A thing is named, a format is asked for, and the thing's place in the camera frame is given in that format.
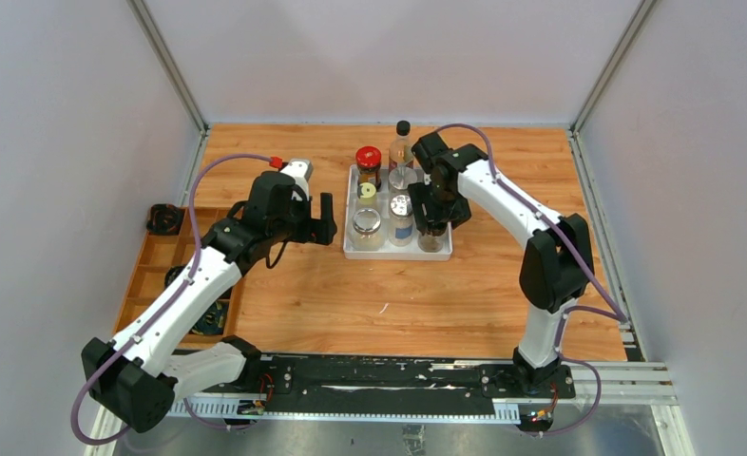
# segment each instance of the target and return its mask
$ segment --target yellow lid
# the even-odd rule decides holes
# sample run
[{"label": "yellow lid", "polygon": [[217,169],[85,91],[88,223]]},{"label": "yellow lid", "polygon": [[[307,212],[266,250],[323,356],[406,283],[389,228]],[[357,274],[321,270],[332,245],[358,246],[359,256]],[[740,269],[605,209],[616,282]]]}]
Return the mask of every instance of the yellow lid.
[{"label": "yellow lid", "polygon": [[376,186],[370,182],[360,183],[356,189],[359,202],[370,204],[376,201]]}]

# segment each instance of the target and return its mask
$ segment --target white tray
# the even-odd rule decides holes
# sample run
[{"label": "white tray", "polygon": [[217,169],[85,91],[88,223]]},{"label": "white tray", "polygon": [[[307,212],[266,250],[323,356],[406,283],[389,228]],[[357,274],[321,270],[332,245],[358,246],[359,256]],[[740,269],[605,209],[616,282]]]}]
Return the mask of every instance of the white tray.
[{"label": "white tray", "polygon": [[[418,180],[424,179],[424,173],[420,168],[416,169],[415,172],[418,174]],[[382,188],[381,191],[376,192],[376,207],[379,214],[382,216],[382,229],[385,230],[385,237],[388,235],[388,228],[390,227],[390,211],[385,210],[387,203],[390,198],[390,192],[388,192],[388,170],[382,169],[379,171],[382,176]],[[447,233],[443,237],[443,246],[438,252],[430,253],[421,250],[418,247],[418,233],[415,232],[412,235],[412,240],[409,244],[404,247],[396,247],[391,242],[385,239],[385,245],[379,250],[370,252],[360,252],[354,248],[349,239],[349,233],[352,231],[351,228],[351,217],[356,212],[356,187],[359,180],[359,173],[356,170],[356,165],[352,165],[349,168],[349,186],[348,192],[346,193],[346,217],[343,223],[343,253],[348,259],[401,259],[409,261],[446,261],[451,257],[451,226],[447,228]]]}]

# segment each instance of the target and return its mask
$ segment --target gray floor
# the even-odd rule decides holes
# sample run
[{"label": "gray floor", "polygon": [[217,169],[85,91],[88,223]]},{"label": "gray floor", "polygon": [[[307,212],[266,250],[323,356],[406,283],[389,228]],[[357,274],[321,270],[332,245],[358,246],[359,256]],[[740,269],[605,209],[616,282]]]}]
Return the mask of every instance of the gray floor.
[{"label": "gray floor", "polygon": [[[580,416],[572,406],[556,409],[556,428]],[[600,406],[590,421],[571,433],[542,440],[495,425],[403,425],[394,423],[261,422],[228,434],[180,418],[168,418],[144,435],[128,434],[134,448],[166,446],[136,453],[119,443],[115,454],[164,455],[663,455],[656,424],[645,406]]]}]

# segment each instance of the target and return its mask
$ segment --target wooden tabletop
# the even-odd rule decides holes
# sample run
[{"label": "wooden tabletop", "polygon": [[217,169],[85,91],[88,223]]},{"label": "wooden tabletop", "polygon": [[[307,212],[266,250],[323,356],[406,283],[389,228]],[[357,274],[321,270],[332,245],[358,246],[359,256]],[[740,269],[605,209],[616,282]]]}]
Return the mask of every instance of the wooden tabletop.
[{"label": "wooden tabletop", "polygon": [[[484,128],[499,168],[539,202],[587,217],[565,132]],[[413,139],[431,131],[415,127]],[[250,152],[284,160],[305,158],[315,171],[313,196],[335,195],[338,233],[331,246],[290,244],[273,270],[257,265],[245,278],[237,335],[267,352],[332,352],[416,356],[510,357],[522,338],[528,303],[519,288],[523,251],[491,216],[471,204],[472,217],[453,233],[445,262],[349,260],[342,236],[349,166],[360,146],[387,154],[393,125],[218,124],[202,165]],[[479,144],[466,130],[448,130],[452,147]],[[229,161],[201,182],[198,206],[246,200],[261,161]],[[319,212],[317,201],[313,210]],[[603,272],[595,247],[598,277]],[[592,287],[582,303],[607,309]],[[385,312],[380,312],[388,304]],[[575,313],[564,353],[624,360],[617,324]]]}]

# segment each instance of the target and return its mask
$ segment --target jar with red lid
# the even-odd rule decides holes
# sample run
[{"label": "jar with red lid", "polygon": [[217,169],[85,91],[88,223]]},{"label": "jar with red lid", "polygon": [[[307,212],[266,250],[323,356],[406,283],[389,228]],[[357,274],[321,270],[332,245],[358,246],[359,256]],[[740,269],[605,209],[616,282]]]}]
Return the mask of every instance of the jar with red lid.
[{"label": "jar with red lid", "polygon": [[356,151],[356,169],[359,172],[359,183],[370,182],[379,190],[382,178],[379,170],[382,168],[382,153],[372,145],[366,145]]}]

